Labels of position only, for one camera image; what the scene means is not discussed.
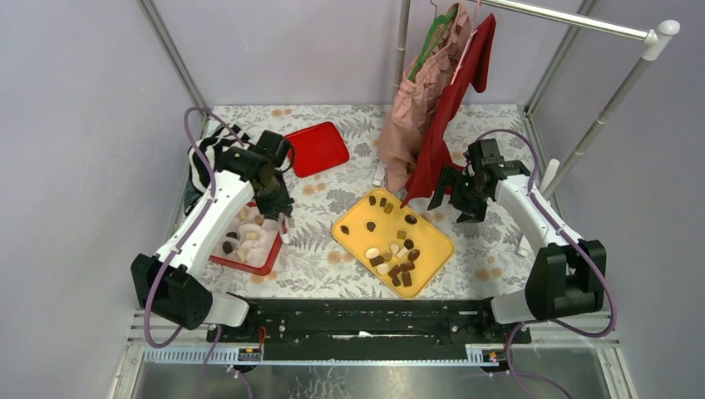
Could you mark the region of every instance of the pink garment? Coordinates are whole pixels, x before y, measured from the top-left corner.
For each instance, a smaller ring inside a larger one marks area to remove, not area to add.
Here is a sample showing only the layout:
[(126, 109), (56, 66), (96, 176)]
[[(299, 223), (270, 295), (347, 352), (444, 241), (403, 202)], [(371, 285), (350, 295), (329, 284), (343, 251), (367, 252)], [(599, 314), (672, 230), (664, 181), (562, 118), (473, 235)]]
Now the pink garment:
[(421, 152), (423, 141), (436, 114), (443, 89), (451, 83), (455, 69), (471, 35), (470, 18), (463, 2), (454, 4), (456, 17), (444, 37), (423, 64), (414, 81), (408, 79), (417, 56), (404, 71), (392, 110), (382, 126), (377, 156), (387, 165), (387, 189), (398, 191), (407, 182)]

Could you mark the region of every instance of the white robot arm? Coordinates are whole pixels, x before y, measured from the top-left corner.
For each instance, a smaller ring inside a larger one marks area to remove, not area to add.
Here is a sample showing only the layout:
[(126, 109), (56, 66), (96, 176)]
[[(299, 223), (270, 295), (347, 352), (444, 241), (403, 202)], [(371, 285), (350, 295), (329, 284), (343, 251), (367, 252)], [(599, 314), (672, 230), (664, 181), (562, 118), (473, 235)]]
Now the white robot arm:
[(449, 202), (462, 211), (457, 221), (479, 223), (485, 219), (487, 199), (493, 199), (519, 225), (536, 255), (524, 288), (486, 300), (487, 326), (600, 310), (604, 288), (563, 234), (577, 243), (604, 275), (606, 253), (602, 244), (597, 240), (586, 241), (572, 230), (538, 189), (528, 191), (529, 171), (518, 160), (505, 160), (496, 140), (474, 142), (468, 146), (465, 157), (475, 174), (470, 175), (467, 168), (463, 173), (446, 166), (428, 209), (440, 205), (446, 187), (451, 187)]

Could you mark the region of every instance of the metal pole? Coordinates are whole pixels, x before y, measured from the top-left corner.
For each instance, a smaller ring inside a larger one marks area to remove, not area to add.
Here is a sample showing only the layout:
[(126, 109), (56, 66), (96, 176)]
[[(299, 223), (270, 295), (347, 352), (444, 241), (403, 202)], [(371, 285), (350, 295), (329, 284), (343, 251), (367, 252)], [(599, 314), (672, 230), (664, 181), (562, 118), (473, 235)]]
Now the metal pole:
[(602, 128), (607, 125), (609, 118), (612, 116), (619, 104), (622, 103), (622, 100), (629, 94), (629, 91), (632, 87), (634, 87), (634, 84), (636, 84), (638, 79), (642, 76), (643, 72), (646, 71), (646, 68), (650, 64), (651, 61), (639, 58), (627, 77), (625, 77), (622, 81), (622, 84), (619, 85), (619, 89), (617, 89), (617, 91), (612, 95), (612, 98), (609, 99), (607, 105), (604, 106), (597, 119), (594, 120), (592, 126), (580, 140), (580, 143), (578, 143), (568, 159), (561, 164), (560, 169), (555, 174), (555, 177), (552, 179), (548, 187), (546, 187), (545, 191), (542, 192), (544, 198), (549, 198), (554, 193), (556, 187), (558, 187), (558, 184), (565, 178), (570, 170), (573, 169), (573, 166), (575, 166), (580, 157), (583, 156), (590, 143), (592, 143), (594, 138), (597, 137)]
[(404, 57), (407, 53), (407, 29), (409, 28), (409, 10), (412, 0), (402, 0), (402, 15), (399, 17), (399, 36), (397, 39), (397, 75), (394, 77), (394, 96), (402, 84), (404, 75)]
[(568, 159), (565, 160), (565, 162), (560, 166), (558, 172), (555, 174), (555, 177), (550, 182), (548, 187), (546, 187), (546, 190), (541, 193), (544, 198), (549, 198), (555, 192), (555, 189), (558, 187), (560, 182), (563, 181), (565, 176), (570, 172), (570, 170), (573, 169), (580, 157), (583, 156), (585, 151), (590, 146), (590, 143), (592, 143), (594, 138), (597, 137), (597, 134), (601, 132), (602, 128), (607, 125), (609, 118), (612, 116), (614, 111), (617, 110), (617, 107), (622, 103), (622, 100), (629, 94), (629, 91), (643, 75), (643, 72), (646, 71), (646, 68), (651, 65), (652, 61), (658, 58), (673, 36), (680, 32), (680, 24), (673, 20), (663, 21), (658, 25), (657, 30), (658, 36), (656, 37), (654, 35), (655, 41), (653, 41), (651, 45), (647, 46), (642, 56), (639, 58), (627, 77), (624, 78), (617, 91), (612, 95), (612, 98), (609, 99), (607, 105), (604, 106), (603, 110), (599, 113), (592, 126), (588, 129), (583, 138), (580, 139), (580, 143), (578, 143)]
[(486, 6), (504, 8), (505, 10), (521, 12), (522, 14), (528, 14), (551, 21), (567, 23), (576, 27), (587, 27), (594, 29), (595, 31), (612, 33), (614, 35), (640, 40), (641, 42), (649, 39), (651, 34), (651, 31), (642, 31), (631, 27), (623, 27), (611, 22), (601, 21), (599, 19), (586, 17), (583, 15), (572, 14), (570, 12), (562, 12), (546, 7), (539, 7), (533, 4), (527, 4), (525, 2), (513, 2), (511, 0), (482, 0), (482, 4), (485, 4)]

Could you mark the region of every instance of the clothes hanger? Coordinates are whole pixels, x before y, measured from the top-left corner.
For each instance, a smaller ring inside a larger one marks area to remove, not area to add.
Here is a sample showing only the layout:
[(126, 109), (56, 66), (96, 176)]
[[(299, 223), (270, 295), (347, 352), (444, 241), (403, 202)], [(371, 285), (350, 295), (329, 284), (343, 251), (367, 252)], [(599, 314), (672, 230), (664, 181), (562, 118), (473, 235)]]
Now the clothes hanger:
[[(433, 4), (433, 7), (436, 8), (436, 13), (438, 12), (438, 6), (431, 2)], [(431, 53), (433, 52), (433, 49), (436, 48), (436, 45), (438, 42), (441, 40), (443, 35), (446, 33), (446, 30), (449, 27), (449, 22), (453, 21), (453, 19), (456, 17), (456, 14), (458, 13), (458, 7), (455, 6), (453, 7), (452, 10), (450, 10), (449, 13), (440, 15), (438, 17), (435, 17), (433, 19), (433, 23), (431, 24), (431, 28), (428, 30), (428, 33), (426, 34), (426, 40), (423, 43), (423, 48), (421, 50), (421, 54), (419, 54), (419, 57), (417, 59), (416, 64), (414, 65), (412, 69), (412, 73), (409, 74), (409, 80), (414, 81), (414, 79), (417, 77), (417, 73), (423, 66), (423, 64), (426, 62), (428, 57), (431, 56)]]
[(475, 11), (472, 13), (472, 21), (470, 22), (470, 37), (467, 38), (467, 43), (465, 43), (465, 49), (463, 49), (463, 53), (461, 55), (461, 59), (458, 62), (458, 66), (456, 66), (456, 71), (453, 72), (453, 78), (451, 79), (451, 84), (456, 81), (456, 76), (458, 76), (458, 71), (462, 67), (462, 62), (465, 60), (465, 55), (467, 54), (467, 49), (470, 48), (470, 42), (472, 42), (472, 37), (475, 36), (477, 33), (477, 29), (475, 29), (475, 17), (477, 17), (477, 10), (480, 9), (480, 3), (481, 0), (477, 0), (475, 3)]

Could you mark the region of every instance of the white panel wall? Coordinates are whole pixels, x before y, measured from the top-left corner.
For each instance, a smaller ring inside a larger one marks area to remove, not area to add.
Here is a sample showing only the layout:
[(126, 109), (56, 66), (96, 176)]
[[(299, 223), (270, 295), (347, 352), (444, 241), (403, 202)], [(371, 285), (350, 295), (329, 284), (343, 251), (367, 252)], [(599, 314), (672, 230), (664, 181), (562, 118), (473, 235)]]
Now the white panel wall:
[[(452, 1), (438, 1), (439, 13)], [(580, 0), (533, 0), (574, 12)], [(393, 94), (400, 0), (158, 0), (205, 99), (213, 104), (386, 104)], [(475, 4), (466, 2), (472, 14)], [(490, 82), (475, 103), (525, 103), (565, 27), (493, 12), (497, 32)], [(427, 0), (413, 0), (407, 65), (433, 20)]]
[[(702, 0), (603, 2), (596, 17), (683, 28), (644, 73), (561, 187), (568, 220), (607, 248), (617, 332), (641, 399), (703, 397)], [(547, 155), (564, 159), (641, 54), (587, 33), (535, 114)]]
[(105, 397), (189, 97), (134, 1), (0, 2), (0, 397)]

